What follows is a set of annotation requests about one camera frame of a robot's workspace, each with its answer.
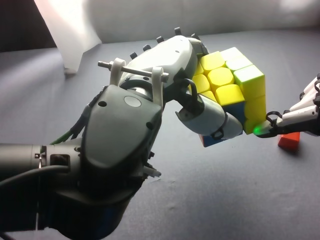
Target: gray wall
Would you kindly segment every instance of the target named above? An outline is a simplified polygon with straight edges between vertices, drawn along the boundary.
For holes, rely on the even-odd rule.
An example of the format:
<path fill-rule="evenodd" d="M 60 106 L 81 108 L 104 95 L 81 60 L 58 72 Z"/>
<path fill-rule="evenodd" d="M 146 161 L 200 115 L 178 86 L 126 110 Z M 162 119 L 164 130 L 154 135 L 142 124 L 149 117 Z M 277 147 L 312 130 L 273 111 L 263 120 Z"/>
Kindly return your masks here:
<path fill-rule="evenodd" d="M 319 0 L 85 0 L 103 43 L 314 26 Z"/>

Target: screw hole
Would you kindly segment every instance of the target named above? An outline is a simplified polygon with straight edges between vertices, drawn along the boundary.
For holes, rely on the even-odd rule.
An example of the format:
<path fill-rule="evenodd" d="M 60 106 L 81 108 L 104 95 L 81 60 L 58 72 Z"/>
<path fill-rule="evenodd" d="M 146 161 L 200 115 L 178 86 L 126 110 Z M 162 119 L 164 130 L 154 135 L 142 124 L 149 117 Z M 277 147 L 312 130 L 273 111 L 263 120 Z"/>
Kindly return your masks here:
<path fill-rule="evenodd" d="M 146 124 L 146 127 L 148 128 L 148 129 L 150 129 L 150 130 L 153 130 L 154 129 L 154 125 L 151 123 L 151 122 L 147 122 Z"/>
<path fill-rule="evenodd" d="M 100 101 L 100 102 L 98 102 L 98 105 L 100 107 L 105 107 L 105 106 L 107 106 L 107 103 L 105 101 Z"/>

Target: rubik's cube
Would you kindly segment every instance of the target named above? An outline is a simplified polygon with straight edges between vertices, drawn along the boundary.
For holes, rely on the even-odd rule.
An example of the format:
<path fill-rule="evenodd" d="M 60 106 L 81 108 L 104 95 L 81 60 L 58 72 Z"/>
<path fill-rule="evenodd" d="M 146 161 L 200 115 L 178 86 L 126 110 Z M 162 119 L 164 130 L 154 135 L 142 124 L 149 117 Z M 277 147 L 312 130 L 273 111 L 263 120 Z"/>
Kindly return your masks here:
<path fill-rule="evenodd" d="M 192 80 L 197 92 L 236 117 L 247 135 L 266 120 L 265 75 L 236 47 L 200 58 Z M 204 147 L 224 141 L 200 139 Z"/>

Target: robotic hand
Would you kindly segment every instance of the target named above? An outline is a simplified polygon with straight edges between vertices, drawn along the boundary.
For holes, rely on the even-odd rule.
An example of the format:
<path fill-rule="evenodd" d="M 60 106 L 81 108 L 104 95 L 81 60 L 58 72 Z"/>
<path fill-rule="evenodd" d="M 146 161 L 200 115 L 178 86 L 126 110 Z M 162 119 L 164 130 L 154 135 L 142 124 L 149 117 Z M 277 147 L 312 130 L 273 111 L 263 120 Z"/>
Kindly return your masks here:
<path fill-rule="evenodd" d="M 320 136 L 320 73 L 300 94 L 300 102 L 293 105 L 283 115 L 278 111 L 271 111 L 266 115 L 266 121 L 257 126 L 253 133 L 260 138 L 271 138 L 279 134 L 307 132 Z"/>
<path fill-rule="evenodd" d="M 144 46 L 140 56 L 132 53 L 128 65 L 119 58 L 99 62 L 110 69 L 110 85 L 50 145 L 0 144 L 0 232 L 49 227 L 93 240 L 112 233 L 144 180 L 161 175 L 148 159 L 172 100 L 193 132 L 214 139 L 240 134 L 240 122 L 197 94 L 190 80 L 206 47 L 195 34 L 175 32 L 166 41 L 157 38 L 154 48 Z"/>

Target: gray cloth surface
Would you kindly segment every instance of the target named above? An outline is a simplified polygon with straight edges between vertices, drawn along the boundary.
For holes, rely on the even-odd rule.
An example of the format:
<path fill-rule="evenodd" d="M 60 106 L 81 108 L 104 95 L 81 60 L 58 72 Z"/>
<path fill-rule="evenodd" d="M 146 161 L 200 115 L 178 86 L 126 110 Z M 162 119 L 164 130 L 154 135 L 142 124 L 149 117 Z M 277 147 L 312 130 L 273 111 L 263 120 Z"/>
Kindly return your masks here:
<path fill-rule="evenodd" d="M 267 111 L 299 100 L 320 72 L 320 31 L 270 30 L 206 35 L 210 52 L 237 47 L 266 75 Z M 155 40 L 99 45 L 65 79 L 57 49 L 0 53 L 0 142 L 49 144 L 109 82 L 98 61 L 130 60 Z M 240 135 L 208 148 L 166 105 L 148 179 L 108 240 L 320 239 L 319 139 L 301 134 L 298 155 L 278 139 Z M 56 230 L 11 233 L 17 240 L 62 240 Z"/>

